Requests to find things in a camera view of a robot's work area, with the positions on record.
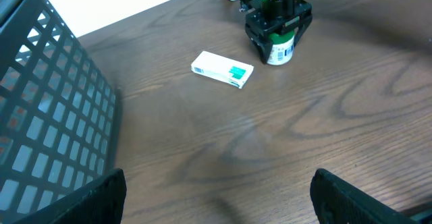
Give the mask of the grey plastic basket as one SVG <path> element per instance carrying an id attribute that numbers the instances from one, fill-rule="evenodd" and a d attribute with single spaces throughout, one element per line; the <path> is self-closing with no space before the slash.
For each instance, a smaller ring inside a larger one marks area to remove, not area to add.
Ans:
<path id="1" fill-rule="evenodd" d="M 120 110 L 49 0 L 1 0 L 1 222 L 102 209 Z"/>

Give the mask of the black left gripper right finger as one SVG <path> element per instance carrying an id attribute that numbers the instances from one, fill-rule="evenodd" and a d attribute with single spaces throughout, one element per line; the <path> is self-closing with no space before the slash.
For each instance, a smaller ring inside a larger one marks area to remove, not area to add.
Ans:
<path id="1" fill-rule="evenodd" d="M 310 183 L 310 198 L 320 224 L 407 224 L 412 219 L 386 206 L 326 169 Z"/>

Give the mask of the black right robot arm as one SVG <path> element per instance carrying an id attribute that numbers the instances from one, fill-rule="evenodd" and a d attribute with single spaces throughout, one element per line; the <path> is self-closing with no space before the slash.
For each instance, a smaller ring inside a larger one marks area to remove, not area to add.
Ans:
<path id="1" fill-rule="evenodd" d="M 253 10 L 245 17 L 245 31 L 260 60 L 287 64 L 313 20 L 312 5 L 305 0 L 246 0 L 244 5 Z"/>

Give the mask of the green lidded jar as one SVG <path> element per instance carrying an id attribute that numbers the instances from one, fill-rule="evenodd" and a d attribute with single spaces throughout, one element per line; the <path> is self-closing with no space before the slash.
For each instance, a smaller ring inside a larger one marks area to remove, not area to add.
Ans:
<path id="1" fill-rule="evenodd" d="M 284 35 L 272 33 L 269 38 L 273 42 L 267 64 L 269 65 L 284 65 L 291 60 L 294 52 L 294 31 Z"/>

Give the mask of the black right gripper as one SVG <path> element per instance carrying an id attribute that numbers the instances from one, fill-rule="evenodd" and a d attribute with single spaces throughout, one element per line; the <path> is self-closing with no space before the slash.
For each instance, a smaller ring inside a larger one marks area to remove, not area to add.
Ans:
<path id="1" fill-rule="evenodd" d="M 296 30 L 294 36 L 294 46 L 296 46 L 313 19 L 312 5 L 305 0 L 294 0 L 293 14 L 286 18 L 265 18 L 261 0 L 250 1 L 248 8 L 254 11 L 246 15 L 245 31 L 257 48 L 263 64 L 267 64 L 273 48 L 273 41 L 265 37 L 267 34 L 277 30 L 280 32 Z"/>

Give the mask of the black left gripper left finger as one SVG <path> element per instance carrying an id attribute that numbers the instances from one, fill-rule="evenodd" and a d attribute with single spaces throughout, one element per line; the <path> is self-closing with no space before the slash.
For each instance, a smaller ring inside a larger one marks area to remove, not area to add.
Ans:
<path id="1" fill-rule="evenodd" d="M 126 199 L 122 169 L 113 169 L 18 224 L 120 224 Z"/>

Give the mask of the white green medicine box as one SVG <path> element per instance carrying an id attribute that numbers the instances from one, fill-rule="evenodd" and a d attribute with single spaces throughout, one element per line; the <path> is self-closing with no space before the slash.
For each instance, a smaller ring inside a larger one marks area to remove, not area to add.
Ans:
<path id="1" fill-rule="evenodd" d="M 252 65 L 203 51 L 192 63 L 191 70 L 242 89 L 253 73 Z"/>

